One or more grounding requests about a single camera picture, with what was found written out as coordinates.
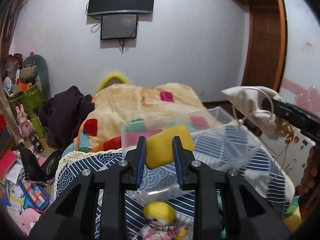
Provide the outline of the brown wooden door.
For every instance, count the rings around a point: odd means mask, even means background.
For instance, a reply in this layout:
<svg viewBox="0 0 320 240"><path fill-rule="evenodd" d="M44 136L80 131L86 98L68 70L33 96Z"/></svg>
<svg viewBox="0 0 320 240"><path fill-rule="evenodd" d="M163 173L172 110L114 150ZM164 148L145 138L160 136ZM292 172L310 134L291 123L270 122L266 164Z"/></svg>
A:
<svg viewBox="0 0 320 240"><path fill-rule="evenodd" d="M286 56L286 21L278 6L249 8L249 41L243 86L280 89Z"/></svg>

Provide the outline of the green bottle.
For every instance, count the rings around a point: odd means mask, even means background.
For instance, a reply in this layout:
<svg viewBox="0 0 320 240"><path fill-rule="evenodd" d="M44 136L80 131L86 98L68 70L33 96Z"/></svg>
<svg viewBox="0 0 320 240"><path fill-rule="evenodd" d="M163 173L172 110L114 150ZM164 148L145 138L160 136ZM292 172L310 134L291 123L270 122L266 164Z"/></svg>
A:
<svg viewBox="0 0 320 240"><path fill-rule="evenodd" d="M37 136L42 139L44 138L44 131L43 131L43 128L42 128L42 125L40 123L40 120L39 120L39 117L33 113L31 116L31 122L33 123L33 127L34 127L34 130L35 130L35 133L37 134Z"/></svg>

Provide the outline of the black flashlight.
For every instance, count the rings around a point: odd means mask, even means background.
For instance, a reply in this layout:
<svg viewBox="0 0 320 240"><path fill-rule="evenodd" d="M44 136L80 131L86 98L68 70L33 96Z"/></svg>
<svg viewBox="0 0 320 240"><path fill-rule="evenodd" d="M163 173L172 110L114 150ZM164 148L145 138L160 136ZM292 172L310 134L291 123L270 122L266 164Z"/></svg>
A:
<svg viewBox="0 0 320 240"><path fill-rule="evenodd" d="M42 143L39 141L39 139L37 138L37 136L34 133L29 134L29 140L38 153L42 153L44 151L44 147L43 147Z"/></svg>

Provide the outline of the yellow plush cushion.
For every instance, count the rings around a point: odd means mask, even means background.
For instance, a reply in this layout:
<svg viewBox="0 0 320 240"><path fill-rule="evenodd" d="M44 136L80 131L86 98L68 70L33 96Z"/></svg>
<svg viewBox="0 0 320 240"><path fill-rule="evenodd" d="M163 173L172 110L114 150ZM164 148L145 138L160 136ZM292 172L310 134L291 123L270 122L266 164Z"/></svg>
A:
<svg viewBox="0 0 320 240"><path fill-rule="evenodd" d="M130 84L130 81L125 75L121 74L120 72L110 72L99 83L99 86L96 90L96 94L106 87L109 87L115 84L122 84L122 83Z"/></svg>

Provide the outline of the green cardboard box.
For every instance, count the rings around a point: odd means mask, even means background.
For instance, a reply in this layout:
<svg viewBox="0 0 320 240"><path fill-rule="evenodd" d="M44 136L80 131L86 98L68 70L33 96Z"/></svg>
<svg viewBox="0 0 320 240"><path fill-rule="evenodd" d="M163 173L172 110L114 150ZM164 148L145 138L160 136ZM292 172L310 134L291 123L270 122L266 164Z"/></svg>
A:
<svg viewBox="0 0 320 240"><path fill-rule="evenodd" d="M14 116L16 116L16 107L22 104L24 112L30 117L33 113L38 114L39 108L47 99L47 93L40 91L37 85L34 85L25 92L8 98L8 103Z"/></svg>

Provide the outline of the grey-green plush toy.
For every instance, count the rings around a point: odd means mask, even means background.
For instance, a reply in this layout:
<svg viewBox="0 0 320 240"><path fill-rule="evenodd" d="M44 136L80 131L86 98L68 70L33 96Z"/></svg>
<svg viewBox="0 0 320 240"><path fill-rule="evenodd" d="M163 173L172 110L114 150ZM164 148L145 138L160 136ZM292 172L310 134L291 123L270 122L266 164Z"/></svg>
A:
<svg viewBox="0 0 320 240"><path fill-rule="evenodd" d="M40 55L31 55L24 59L19 77L35 82L39 91L47 93L49 89L48 66Z"/></svg>

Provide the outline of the yellow-haired felt doll head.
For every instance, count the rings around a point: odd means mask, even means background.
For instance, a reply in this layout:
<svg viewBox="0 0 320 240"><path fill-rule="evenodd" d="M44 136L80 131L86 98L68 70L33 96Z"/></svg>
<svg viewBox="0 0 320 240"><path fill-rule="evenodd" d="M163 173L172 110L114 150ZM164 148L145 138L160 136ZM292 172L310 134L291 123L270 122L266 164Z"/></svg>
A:
<svg viewBox="0 0 320 240"><path fill-rule="evenodd" d="M185 239L188 227L182 224L174 208L166 202L150 202L143 209L146 229L143 239Z"/></svg>

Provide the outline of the small black wall monitor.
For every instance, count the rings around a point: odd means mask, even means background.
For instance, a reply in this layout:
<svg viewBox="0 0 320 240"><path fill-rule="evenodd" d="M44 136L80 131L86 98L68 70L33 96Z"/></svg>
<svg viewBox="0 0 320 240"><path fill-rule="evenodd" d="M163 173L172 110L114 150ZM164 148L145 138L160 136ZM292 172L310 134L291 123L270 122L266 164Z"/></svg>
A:
<svg viewBox="0 0 320 240"><path fill-rule="evenodd" d="M138 28L137 14L108 14L101 20L100 39L130 39L136 38Z"/></svg>

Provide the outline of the yellow sponge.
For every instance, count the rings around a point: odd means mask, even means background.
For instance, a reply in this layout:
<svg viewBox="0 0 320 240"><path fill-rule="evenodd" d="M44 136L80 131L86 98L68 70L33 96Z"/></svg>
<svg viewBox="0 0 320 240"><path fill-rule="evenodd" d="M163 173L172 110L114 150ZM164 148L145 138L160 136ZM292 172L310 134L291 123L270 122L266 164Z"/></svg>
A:
<svg viewBox="0 0 320 240"><path fill-rule="evenodd" d="M194 142L187 126L179 124L146 139L146 166L158 168L174 161L172 140L180 137L183 148L193 151Z"/></svg>

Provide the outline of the cream colourful patch blanket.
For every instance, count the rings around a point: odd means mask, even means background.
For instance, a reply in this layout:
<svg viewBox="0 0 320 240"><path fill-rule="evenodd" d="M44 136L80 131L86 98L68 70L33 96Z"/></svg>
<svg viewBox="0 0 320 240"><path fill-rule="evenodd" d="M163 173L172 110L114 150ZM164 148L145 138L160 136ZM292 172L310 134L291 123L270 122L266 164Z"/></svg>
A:
<svg viewBox="0 0 320 240"><path fill-rule="evenodd" d="M64 150L89 152L96 146L121 135L123 124L131 132L146 131L144 123L173 116L191 115L193 129L213 127L220 122L202 104L192 88L167 83L154 88L115 84L99 91L93 98L94 110L80 124L77 137Z"/></svg>

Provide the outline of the dark purple clothing pile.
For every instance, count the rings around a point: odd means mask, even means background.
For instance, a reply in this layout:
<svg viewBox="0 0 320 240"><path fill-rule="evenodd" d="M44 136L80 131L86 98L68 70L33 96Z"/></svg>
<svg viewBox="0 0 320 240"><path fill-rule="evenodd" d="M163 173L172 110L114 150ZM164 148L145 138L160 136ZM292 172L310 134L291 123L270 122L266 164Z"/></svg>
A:
<svg viewBox="0 0 320 240"><path fill-rule="evenodd" d="M72 86L43 102L39 108L39 118L42 126L54 135L56 146L66 148L94 109L92 96L84 95L76 86Z"/></svg>

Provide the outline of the red box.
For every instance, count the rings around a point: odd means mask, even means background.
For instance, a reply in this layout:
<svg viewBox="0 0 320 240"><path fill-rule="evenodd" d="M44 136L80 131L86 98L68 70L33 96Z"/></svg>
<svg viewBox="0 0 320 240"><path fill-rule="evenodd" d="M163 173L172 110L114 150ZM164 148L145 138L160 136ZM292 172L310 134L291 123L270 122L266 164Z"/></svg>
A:
<svg viewBox="0 0 320 240"><path fill-rule="evenodd" d="M5 155L0 160L0 180L2 180L5 175L10 171L12 166L16 162L16 154L12 150L8 150Z"/></svg>

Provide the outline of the colourful striped pencil case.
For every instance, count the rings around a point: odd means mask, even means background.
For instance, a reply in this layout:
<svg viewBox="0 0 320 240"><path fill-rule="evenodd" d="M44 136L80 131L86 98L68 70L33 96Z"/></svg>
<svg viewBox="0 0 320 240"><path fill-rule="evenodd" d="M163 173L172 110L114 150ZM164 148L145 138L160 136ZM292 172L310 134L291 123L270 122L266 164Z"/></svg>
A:
<svg viewBox="0 0 320 240"><path fill-rule="evenodd" d="M24 208L33 207L38 211L44 211L50 202L50 195L41 185L30 183L24 178L18 181L18 184L25 196Z"/></svg>

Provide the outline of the pink plush toy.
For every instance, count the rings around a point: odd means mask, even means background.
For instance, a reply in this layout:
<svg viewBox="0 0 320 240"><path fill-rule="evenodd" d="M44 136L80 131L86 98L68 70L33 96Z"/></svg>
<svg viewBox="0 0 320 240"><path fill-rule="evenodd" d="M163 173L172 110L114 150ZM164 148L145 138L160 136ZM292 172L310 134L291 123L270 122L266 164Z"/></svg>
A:
<svg viewBox="0 0 320 240"><path fill-rule="evenodd" d="M32 208L25 209L20 215L22 231L28 236L34 225L37 223L41 214Z"/></svg>

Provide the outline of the blue white patterned cloth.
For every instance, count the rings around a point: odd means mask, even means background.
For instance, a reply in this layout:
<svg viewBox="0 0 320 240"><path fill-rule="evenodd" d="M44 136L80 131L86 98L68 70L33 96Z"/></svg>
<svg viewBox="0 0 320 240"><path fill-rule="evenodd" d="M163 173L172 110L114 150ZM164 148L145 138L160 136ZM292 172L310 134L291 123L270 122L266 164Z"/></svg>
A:
<svg viewBox="0 0 320 240"><path fill-rule="evenodd" d="M240 174L253 188L283 216L291 204L295 187L289 176L272 159L272 154L246 128L237 128L234 122L192 134L195 158L211 168L226 171L235 167L235 161L244 157ZM54 194L58 197L84 168L103 171L121 160L119 150L99 153L68 152L56 173ZM170 204L183 224L193 225L195 194L182 192L177 184L173 163L150 170L145 168L143 181L137 192L125 195L125 210L129 239L142 239L146 231L143 206L151 201Z"/></svg>

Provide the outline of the white appliance with stickers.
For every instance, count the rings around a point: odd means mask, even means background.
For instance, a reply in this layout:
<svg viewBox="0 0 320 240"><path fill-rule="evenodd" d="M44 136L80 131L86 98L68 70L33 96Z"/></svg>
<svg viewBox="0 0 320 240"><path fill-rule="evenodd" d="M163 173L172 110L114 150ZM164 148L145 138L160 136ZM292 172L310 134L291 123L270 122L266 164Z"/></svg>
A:
<svg viewBox="0 0 320 240"><path fill-rule="evenodd" d="M263 133L260 140L276 157L276 161L283 168L286 174L290 177L295 187L300 185L306 167L307 158L310 149L315 146L315 143L302 135L299 129L293 128L295 136L287 147L285 152L285 138L278 140L268 139Z"/></svg>

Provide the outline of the clear plastic storage box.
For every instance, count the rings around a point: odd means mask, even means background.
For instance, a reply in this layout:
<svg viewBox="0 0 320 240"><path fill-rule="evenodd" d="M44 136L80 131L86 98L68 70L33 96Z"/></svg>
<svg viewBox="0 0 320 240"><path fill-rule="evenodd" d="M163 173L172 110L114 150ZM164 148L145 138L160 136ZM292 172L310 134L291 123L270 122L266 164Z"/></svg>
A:
<svg viewBox="0 0 320 240"><path fill-rule="evenodd" d="M245 167L261 148L261 143L245 126L238 127L234 118L223 108L208 109L220 122L213 127L191 128L191 115L186 114L175 118L173 116L147 120L146 131L131 132L129 124L121 128L121 144L123 155L135 149L139 137L150 137L165 129L183 124L189 129L194 141L194 157L207 164L210 168L227 171L230 168ZM143 181L137 191L128 191L129 197L139 204L145 205L153 201L166 201L186 194L177 183L175 165L169 163L162 167L144 168Z"/></svg>

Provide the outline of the black plastic bag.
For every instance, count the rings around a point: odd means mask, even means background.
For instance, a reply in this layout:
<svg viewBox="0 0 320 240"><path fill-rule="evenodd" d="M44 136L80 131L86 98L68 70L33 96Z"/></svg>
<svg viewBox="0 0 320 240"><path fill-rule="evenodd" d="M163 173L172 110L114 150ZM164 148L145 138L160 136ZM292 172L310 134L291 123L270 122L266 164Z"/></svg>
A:
<svg viewBox="0 0 320 240"><path fill-rule="evenodd" d="M54 180L59 161L62 157L62 152L60 150L54 151L44 163L40 165L35 154L26 148L22 142L20 142L17 147L20 151L25 173L24 179L26 181L47 185Z"/></svg>

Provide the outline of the pink rabbit figure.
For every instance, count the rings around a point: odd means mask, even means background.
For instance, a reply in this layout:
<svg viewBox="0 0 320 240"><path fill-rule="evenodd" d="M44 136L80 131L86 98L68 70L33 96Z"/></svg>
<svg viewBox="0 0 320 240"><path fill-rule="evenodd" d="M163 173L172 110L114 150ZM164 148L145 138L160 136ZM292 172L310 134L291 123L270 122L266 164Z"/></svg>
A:
<svg viewBox="0 0 320 240"><path fill-rule="evenodd" d="M35 129L32 122L28 119L22 104L16 106L16 113L20 135L23 139L30 139L31 136L35 135Z"/></svg>

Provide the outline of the beige drawstring pouch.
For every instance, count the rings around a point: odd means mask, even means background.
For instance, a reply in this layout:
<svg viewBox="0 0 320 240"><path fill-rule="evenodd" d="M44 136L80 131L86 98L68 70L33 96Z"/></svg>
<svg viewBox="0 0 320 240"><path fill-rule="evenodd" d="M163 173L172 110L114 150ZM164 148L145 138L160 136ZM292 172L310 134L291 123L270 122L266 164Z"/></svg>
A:
<svg viewBox="0 0 320 240"><path fill-rule="evenodd" d="M263 110L262 107L265 99L267 102L272 99L284 102L275 90L263 86L238 86L224 89L221 93L231 102L234 109L259 127L269 139L278 140L289 133L289 124L276 116L275 108Z"/></svg>

